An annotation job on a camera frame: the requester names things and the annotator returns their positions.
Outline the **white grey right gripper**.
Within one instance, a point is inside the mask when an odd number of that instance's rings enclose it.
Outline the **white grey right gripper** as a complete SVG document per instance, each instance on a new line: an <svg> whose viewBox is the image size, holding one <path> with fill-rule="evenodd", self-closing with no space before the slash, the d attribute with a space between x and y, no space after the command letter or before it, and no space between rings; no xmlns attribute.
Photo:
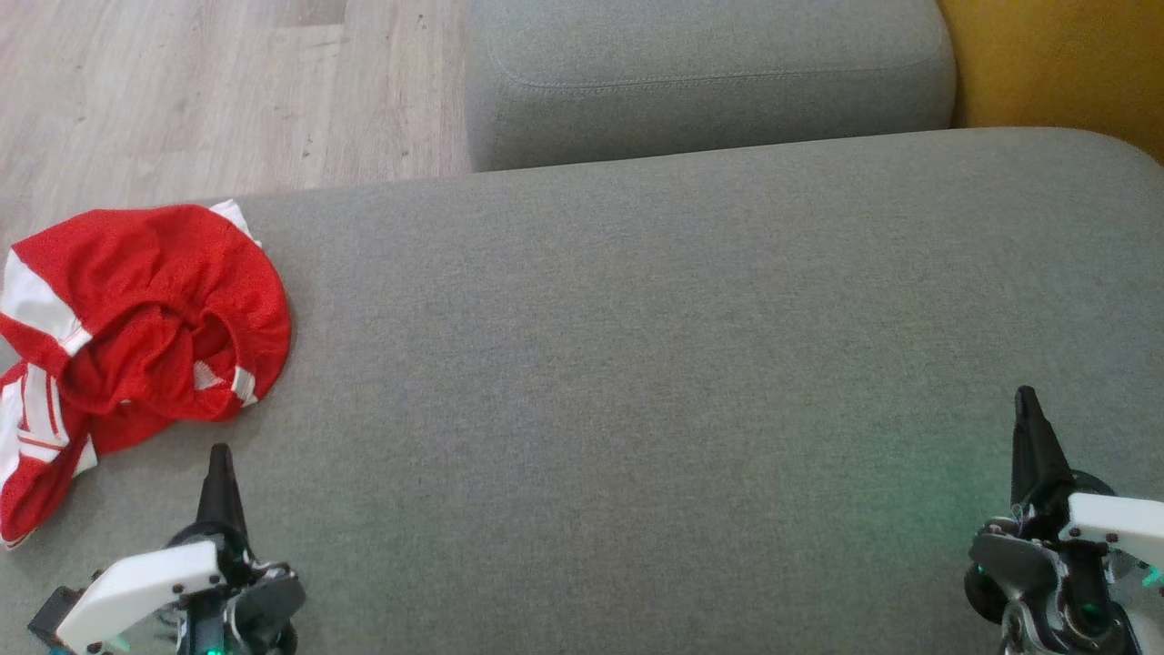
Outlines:
<svg viewBox="0 0 1164 655"><path fill-rule="evenodd" d="M968 606L1000 629L1000 654L1159 654L1161 620L1119 600L1134 571L1161 569L1128 551L1130 531L1074 519L1084 501L1108 519L1117 494L1071 469L1036 390L1015 394L1010 513L989 519L968 548Z"/></svg>

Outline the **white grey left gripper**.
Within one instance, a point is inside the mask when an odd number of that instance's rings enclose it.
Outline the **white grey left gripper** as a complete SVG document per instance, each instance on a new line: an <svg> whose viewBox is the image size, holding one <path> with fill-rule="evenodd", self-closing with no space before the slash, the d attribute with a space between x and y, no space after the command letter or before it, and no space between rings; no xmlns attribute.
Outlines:
<svg viewBox="0 0 1164 655"><path fill-rule="evenodd" d="M254 555L230 447L217 443L196 525L166 548L104 569L57 622L55 639L95 654L155 617L172 627L178 654L296 654L294 615L305 601L294 568Z"/></svg>

